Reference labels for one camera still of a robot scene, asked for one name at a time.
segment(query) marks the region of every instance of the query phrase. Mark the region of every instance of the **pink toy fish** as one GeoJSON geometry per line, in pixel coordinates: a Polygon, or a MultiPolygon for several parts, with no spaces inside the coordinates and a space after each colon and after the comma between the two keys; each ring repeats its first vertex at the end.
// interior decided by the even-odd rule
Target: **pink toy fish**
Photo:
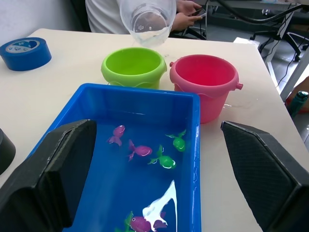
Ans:
{"type": "MultiPolygon", "coordinates": [[[[161,217],[164,218],[165,212],[161,213],[161,217]]],[[[130,222],[130,227],[135,230],[136,232],[149,232],[151,230],[150,222],[146,221],[144,217],[133,217],[130,222]]],[[[154,223],[154,228],[167,228],[167,225],[164,224],[162,221],[157,220],[154,223]]]]}
{"type": "Polygon", "coordinates": [[[134,153],[138,154],[139,156],[148,156],[153,152],[152,149],[147,146],[135,147],[132,143],[132,140],[129,140],[129,149],[133,151],[132,154],[128,155],[130,157],[129,161],[133,159],[134,153]]]}
{"type": "Polygon", "coordinates": [[[125,132],[125,127],[124,125],[121,125],[117,128],[114,129],[114,131],[112,132],[113,136],[111,138],[109,138],[107,140],[107,142],[109,142],[110,144],[112,143],[117,143],[119,146],[122,145],[122,142],[120,140],[121,136],[124,135],[124,132],[125,132]]]}

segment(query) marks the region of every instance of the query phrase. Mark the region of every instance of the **green bottle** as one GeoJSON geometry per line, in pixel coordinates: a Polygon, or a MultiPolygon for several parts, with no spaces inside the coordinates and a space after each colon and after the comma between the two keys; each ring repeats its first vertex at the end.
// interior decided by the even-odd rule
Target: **green bottle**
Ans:
{"type": "Polygon", "coordinates": [[[305,104],[308,99],[308,93],[305,91],[299,91],[291,103],[288,105],[287,109],[291,117],[295,117],[301,107],[305,104]]]}

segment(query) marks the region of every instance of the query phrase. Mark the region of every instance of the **plastic cup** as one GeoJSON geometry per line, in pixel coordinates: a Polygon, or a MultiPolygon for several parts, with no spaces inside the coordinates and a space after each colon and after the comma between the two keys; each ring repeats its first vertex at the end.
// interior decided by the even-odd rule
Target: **plastic cup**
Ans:
{"type": "Polygon", "coordinates": [[[176,0],[122,0],[120,16],[142,46],[153,47],[168,38],[176,15],[176,0]]]}
{"type": "Polygon", "coordinates": [[[166,71],[163,57],[143,47],[115,51],[101,66],[104,79],[114,86],[159,89],[160,78],[166,71]]]}
{"type": "Polygon", "coordinates": [[[242,89],[237,70],[224,59],[208,55],[182,57],[170,64],[170,80],[175,91],[196,93],[200,97],[201,123],[216,119],[229,91],[242,89]]]}

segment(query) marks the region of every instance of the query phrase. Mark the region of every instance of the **blue plastic tray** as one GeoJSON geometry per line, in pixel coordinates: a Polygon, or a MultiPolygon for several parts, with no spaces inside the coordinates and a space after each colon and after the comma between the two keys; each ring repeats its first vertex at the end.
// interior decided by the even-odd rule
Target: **blue plastic tray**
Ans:
{"type": "MultiPolygon", "coordinates": [[[[124,219],[129,212],[133,211],[134,216],[142,216],[143,208],[162,197],[172,180],[175,180],[177,192],[178,231],[201,231],[200,108],[197,95],[84,84],[47,132],[86,118],[97,122],[95,151],[74,224],[63,231],[113,232],[115,227],[124,231],[124,219]],[[106,142],[119,125],[126,127],[121,137],[121,147],[106,142]],[[165,134],[178,134],[184,129],[186,150],[179,152],[173,147],[173,139],[165,134]],[[129,139],[136,146],[151,147],[152,155],[135,155],[128,162],[129,139]],[[150,158],[156,158],[160,144],[164,147],[164,155],[176,161],[175,169],[165,169],[159,162],[147,164],[150,158]]],[[[175,232],[176,217],[172,200],[164,207],[164,211],[168,227],[157,231],[175,232]]]]}

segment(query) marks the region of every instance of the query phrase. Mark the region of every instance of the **table surface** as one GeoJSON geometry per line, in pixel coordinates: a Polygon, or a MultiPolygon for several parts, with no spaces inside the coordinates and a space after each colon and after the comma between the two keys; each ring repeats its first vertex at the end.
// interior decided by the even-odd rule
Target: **table surface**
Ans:
{"type": "MultiPolygon", "coordinates": [[[[83,83],[106,84],[103,59],[116,49],[138,46],[130,35],[40,29],[52,60],[43,67],[14,72],[0,59],[1,128],[16,146],[0,186],[30,153],[55,117],[83,83]]],[[[305,168],[309,154],[252,44],[169,38],[155,49],[169,64],[190,54],[226,59],[239,72],[242,90],[232,91],[219,118],[201,126],[201,213],[204,232],[261,232],[236,182],[220,124],[230,120],[270,132],[305,168]]],[[[160,88],[173,90],[166,72],[160,88]]]]}

